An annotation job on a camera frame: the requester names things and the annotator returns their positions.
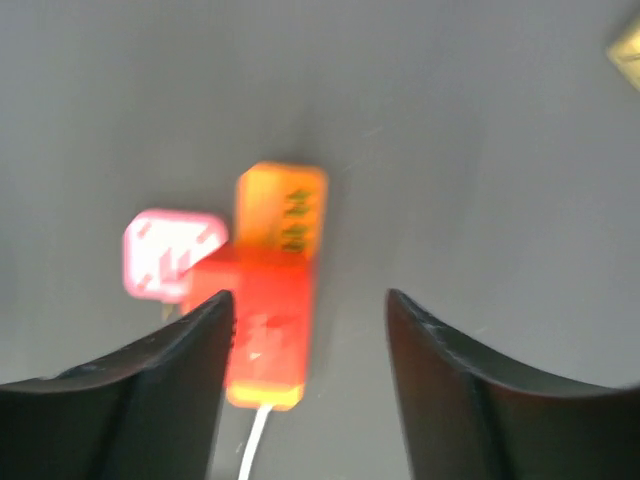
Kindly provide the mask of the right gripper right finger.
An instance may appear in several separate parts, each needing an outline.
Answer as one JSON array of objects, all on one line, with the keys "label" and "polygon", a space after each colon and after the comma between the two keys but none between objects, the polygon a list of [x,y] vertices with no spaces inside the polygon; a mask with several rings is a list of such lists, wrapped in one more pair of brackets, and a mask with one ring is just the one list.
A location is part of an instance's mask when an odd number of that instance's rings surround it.
[{"label": "right gripper right finger", "polygon": [[543,371],[391,289],[386,326],[415,479],[635,479],[639,389]]}]

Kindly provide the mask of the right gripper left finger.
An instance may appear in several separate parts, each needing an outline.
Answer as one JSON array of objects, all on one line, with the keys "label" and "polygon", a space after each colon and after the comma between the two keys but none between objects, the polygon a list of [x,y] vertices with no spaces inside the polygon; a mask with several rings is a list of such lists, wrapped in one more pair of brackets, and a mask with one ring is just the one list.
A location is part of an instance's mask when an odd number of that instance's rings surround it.
[{"label": "right gripper left finger", "polygon": [[2,478],[205,478],[233,326],[221,291],[106,356],[2,385]]}]

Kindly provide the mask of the red plug adapter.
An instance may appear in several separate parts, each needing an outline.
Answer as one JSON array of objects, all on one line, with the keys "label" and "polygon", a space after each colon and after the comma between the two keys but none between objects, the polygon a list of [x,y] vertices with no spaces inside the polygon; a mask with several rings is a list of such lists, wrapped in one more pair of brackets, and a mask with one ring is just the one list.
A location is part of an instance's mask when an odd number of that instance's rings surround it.
[{"label": "red plug adapter", "polygon": [[188,312],[232,294],[234,338],[226,384],[293,388],[306,382],[314,267],[302,254],[226,246],[186,272]]}]

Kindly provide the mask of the orange power strip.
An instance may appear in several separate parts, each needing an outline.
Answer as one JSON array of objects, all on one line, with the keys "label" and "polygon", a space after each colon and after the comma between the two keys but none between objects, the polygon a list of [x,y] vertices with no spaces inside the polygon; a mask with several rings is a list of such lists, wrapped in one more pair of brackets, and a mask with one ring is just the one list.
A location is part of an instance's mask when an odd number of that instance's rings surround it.
[{"label": "orange power strip", "polygon": [[[328,177],[317,167],[275,162],[254,165],[237,182],[234,247],[306,256],[314,267],[314,293],[327,190]],[[303,398],[306,382],[293,388],[234,382],[227,385],[227,398],[237,407],[269,405],[287,411]]]}]

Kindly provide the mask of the yellow cube charger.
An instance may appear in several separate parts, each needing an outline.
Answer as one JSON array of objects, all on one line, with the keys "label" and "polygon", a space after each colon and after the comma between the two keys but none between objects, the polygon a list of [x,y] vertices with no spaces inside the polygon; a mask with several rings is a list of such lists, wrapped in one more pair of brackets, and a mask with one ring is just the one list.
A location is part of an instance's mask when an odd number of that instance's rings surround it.
[{"label": "yellow cube charger", "polygon": [[606,55],[621,76],[639,91],[639,6],[616,25]]}]

